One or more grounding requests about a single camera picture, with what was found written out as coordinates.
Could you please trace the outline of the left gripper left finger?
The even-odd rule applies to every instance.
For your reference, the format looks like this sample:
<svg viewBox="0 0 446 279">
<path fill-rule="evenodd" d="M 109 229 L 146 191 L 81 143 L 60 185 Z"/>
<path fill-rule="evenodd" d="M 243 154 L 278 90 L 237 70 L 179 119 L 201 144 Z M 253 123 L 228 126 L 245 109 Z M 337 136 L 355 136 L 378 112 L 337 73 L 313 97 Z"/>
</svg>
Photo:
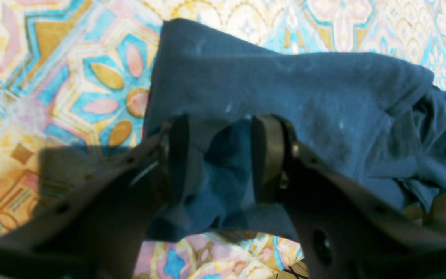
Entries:
<svg viewBox="0 0 446 279">
<path fill-rule="evenodd" d="M 0 277 L 133 278 L 152 219 L 175 202 L 170 136 L 187 130 L 187 116 L 166 121 L 113 169 L 0 236 Z"/>
</svg>

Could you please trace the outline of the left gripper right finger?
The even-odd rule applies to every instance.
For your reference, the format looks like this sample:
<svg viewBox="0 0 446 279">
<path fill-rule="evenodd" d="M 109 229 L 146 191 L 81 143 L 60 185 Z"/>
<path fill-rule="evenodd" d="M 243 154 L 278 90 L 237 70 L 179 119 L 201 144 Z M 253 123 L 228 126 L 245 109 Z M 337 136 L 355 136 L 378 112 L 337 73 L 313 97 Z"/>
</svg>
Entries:
<svg viewBox="0 0 446 279">
<path fill-rule="evenodd" d="M 446 236 L 336 173 L 276 115 L 252 123 L 258 204 L 281 204 L 311 279 L 446 279 Z"/>
</svg>

